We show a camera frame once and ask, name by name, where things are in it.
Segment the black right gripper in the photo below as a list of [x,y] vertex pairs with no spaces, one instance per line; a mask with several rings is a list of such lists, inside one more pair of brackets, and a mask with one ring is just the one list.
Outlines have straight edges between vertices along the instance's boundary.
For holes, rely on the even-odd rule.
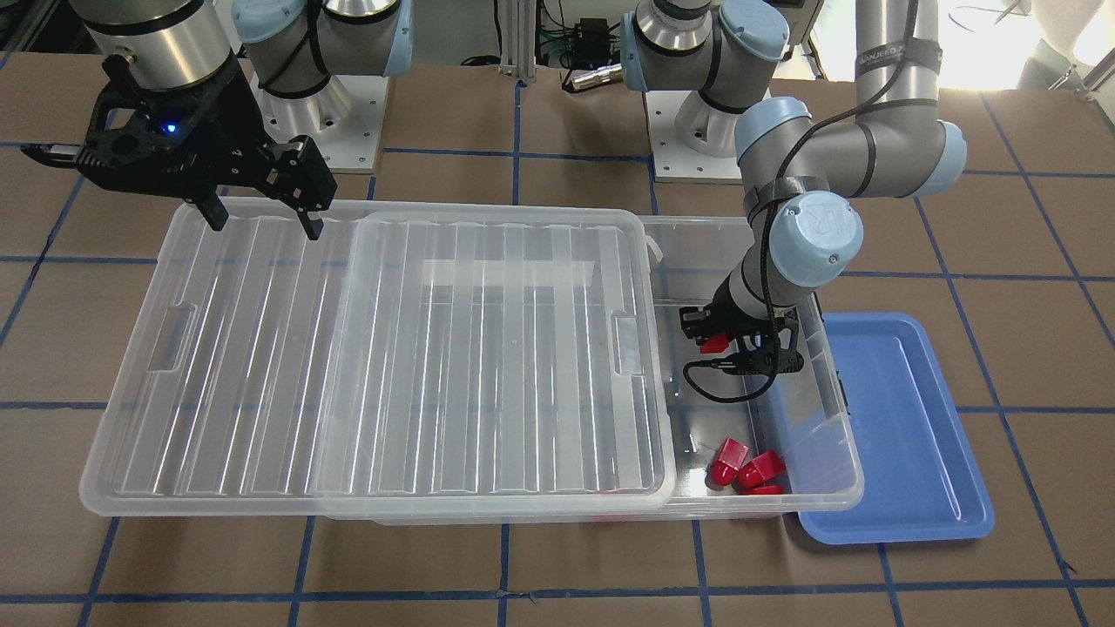
[[216,187],[255,189],[294,210],[308,239],[321,237],[334,175],[311,136],[287,143],[268,137],[235,55],[198,83],[171,89],[142,88],[132,75],[138,60],[112,54],[101,62],[109,81],[81,143],[25,144],[23,154],[77,170],[109,191],[196,196],[193,206],[215,232],[227,223]]

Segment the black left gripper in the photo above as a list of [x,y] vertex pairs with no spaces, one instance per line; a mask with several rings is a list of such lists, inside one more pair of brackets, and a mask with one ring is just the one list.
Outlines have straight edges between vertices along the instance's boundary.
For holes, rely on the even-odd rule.
[[733,338],[726,353],[706,354],[705,360],[694,361],[697,367],[736,376],[791,374],[804,368],[804,357],[797,349],[799,326],[792,314],[776,321],[755,318],[725,296],[702,307],[681,308],[679,324],[685,337],[694,343],[706,343],[708,337],[721,332]]

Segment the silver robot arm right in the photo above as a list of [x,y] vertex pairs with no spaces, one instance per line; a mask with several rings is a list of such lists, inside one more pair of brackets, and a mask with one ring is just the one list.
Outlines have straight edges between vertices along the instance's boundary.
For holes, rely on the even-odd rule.
[[340,78],[394,77],[413,64],[409,1],[235,1],[231,15],[256,74],[248,83],[210,1],[76,1],[107,85],[84,142],[25,144],[28,158],[79,171],[96,186],[178,197],[214,231],[223,185],[295,211],[318,239],[337,183],[319,147],[355,105]]

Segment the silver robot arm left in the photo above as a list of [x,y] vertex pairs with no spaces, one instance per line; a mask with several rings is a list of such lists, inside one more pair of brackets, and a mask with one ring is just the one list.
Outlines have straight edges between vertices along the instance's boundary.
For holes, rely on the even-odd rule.
[[712,301],[680,311],[697,368],[797,372],[792,314],[843,273],[864,234],[852,199],[927,196],[963,173],[967,144],[937,115],[935,1],[855,4],[856,102],[815,120],[770,95],[791,28],[765,1],[641,1],[620,25],[633,91],[685,91],[690,144],[735,158],[755,241]]

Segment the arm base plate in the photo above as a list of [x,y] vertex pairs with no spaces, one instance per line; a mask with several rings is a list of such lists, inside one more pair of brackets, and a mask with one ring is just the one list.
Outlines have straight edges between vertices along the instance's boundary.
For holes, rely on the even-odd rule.
[[306,135],[332,172],[375,173],[390,78],[334,76],[322,91],[299,99],[266,94],[258,88],[256,76],[250,85],[271,138],[287,142]]
[[647,91],[646,129],[659,183],[740,185],[735,127],[740,116],[716,110],[699,91]]

